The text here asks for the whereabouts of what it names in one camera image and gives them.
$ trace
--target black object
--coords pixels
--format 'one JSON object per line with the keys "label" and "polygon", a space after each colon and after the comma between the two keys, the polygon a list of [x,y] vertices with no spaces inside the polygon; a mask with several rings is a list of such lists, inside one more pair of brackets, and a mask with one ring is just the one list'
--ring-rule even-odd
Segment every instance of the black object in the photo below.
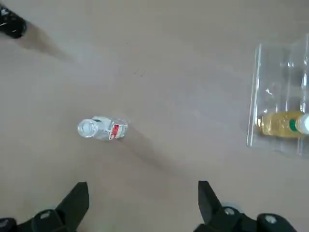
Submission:
{"label": "black object", "polygon": [[18,39],[25,34],[26,30],[26,21],[0,4],[0,31],[13,39]]}
{"label": "black object", "polygon": [[86,182],[79,182],[56,209],[46,209],[17,225],[14,218],[0,219],[0,232],[75,232],[89,208]]}
{"label": "black object", "polygon": [[204,224],[195,232],[296,232],[279,215],[260,214],[253,220],[233,207],[223,207],[207,181],[198,183],[198,205]]}

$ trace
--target bottle cap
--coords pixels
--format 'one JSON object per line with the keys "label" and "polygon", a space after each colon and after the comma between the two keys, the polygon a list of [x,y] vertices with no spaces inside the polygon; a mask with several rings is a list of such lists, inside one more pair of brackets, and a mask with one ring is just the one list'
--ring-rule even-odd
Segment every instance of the bottle cap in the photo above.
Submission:
{"label": "bottle cap", "polygon": [[309,114],[304,114],[297,120],[297,130],[300,133],[309,134]]}
{"label": "bottle cap", "polygon": [[78,133],[84,138],[91,138],[98,132],[98,123],[92,119],[84,119],[78,125]]}

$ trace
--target clear plastic bottle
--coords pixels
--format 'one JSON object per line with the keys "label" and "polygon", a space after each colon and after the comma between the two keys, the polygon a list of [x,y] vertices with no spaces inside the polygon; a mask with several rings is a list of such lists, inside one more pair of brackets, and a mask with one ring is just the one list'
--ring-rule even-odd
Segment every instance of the clear plastic bottle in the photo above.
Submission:
{"label": "clear plastic bottle", "polygon": [[112,140],[125,137],[128,123],[117,118],[95,116],[84,119],[78,125],[78,133],[84,138]]}
{"label": "clear plastic bottle", "polygon": [[303,138],[309,134],[309,114],[300,111],[266,114],[257,124],[264,135]]}

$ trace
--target floor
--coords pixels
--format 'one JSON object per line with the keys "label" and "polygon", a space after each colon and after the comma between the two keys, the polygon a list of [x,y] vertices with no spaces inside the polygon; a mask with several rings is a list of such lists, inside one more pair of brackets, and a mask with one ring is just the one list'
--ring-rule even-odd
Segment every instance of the floor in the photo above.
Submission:
{"label": "floor", "polygon": [[[309,160],[246,147],[261,42],[309,32],[305,0],[4,0],[31,22],[0,37],[0,217],[19,222],[87,181],[80,232],[190,232],[197,181],[247,215],[309,227]],[[130,121],[110,143],[92,116]]]}

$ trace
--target screw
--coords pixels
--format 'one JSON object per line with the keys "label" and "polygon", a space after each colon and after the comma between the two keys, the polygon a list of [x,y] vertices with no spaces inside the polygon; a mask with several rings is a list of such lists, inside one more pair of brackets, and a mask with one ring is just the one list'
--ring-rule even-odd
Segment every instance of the screw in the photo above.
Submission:
{"label": "screw", "polygon": [[233,209],[231,208],[225,208],[224,212],[227,214],[227,215],[234,215],[235,212]]}
{"label": "screw", "polygon": [[50,211],[47,211],[41,214],[40,219],[48,218],[49,216],[50,216]]}
{"label": "screw", "polygon": [[270,224],[275,224],[277,222],[276,218],[272,215],[266,215],[265,216],[266,221],[268,221]]}

